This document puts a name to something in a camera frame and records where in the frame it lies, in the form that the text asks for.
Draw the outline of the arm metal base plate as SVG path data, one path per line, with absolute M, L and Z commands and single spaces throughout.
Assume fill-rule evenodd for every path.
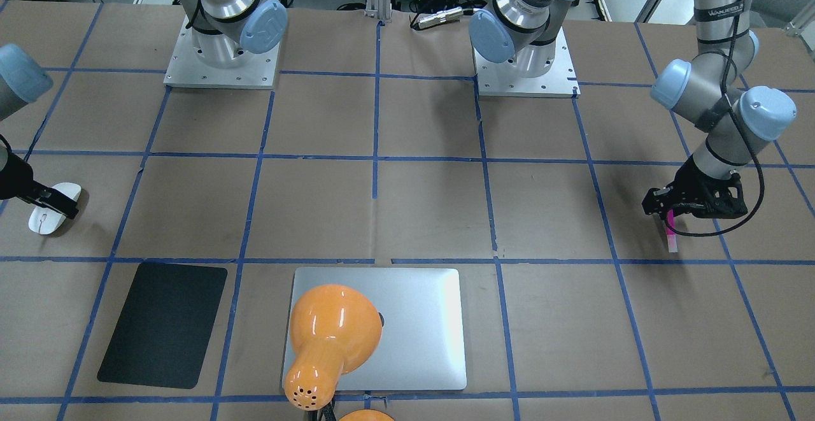
M 528 45 L 503 63 L 492 63 L 477 50 L 472 50 L 472 58 L 480 96 L 571 98 L 580 94 L 562 30 L 553 43 Z
M 206 20 L 180 33 L 165 72 L 164 84 L 191 89 L 272 90 L 276 82 L 280 45 L 253 54 Z

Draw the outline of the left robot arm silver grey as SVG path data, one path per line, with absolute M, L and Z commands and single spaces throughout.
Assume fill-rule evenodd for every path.
M 471 43 L 492 63 L 515 59 L 530 46 L 547 46 L 560 32 L 565 0 L 491 0 L 469 22 Z M 697 56 L 674 59 L 658 75 L 650 96 L 704 132 L 674 180 L 646 192 L 641 206 L 668 229 L 672 219 L 736 220 L 756 214 L 744 201 L 739 171 L 794 121 L 797 106 L 784 92 L 758 85 L 746 91 L 735 81 L 759 50 L 751 32 L 752 0 L 693 0 Z

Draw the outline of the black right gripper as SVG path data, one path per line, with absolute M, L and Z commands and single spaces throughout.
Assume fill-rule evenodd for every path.
M 73 220 L 79 212 L 80 187 L 47 188 L 33 180 L 32 167 L 9 150 L 1 152 L 1 199 L 18 198 Z

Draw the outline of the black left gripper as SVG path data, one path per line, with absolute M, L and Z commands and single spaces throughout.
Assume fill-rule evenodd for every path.
M 657 214 L 664 227 L 669 226 L 669 210 L 673 210 L 675 216 L 691 214 L 697 218 L 724 220 L 748 214 L 740 174 L 714 179 L 702 172 L 692 157 L 678 169 L 674 180 L 666 187 L 649 189 L 641 207 L 647 215 Z

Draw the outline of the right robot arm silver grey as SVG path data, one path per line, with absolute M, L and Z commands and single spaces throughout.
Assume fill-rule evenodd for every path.
M 169 59 L 163 84 L 184 89 L 271 90 L 288 12 L 279 0 L 180 0 L 186 23 Z M 2 45 L 2 121 L 37 101 L 53 81 L 25 50 Z M 76 192 L 33 179 L 32 167 L 2 137 L 2 200 L 18 198 L 72 220 Z

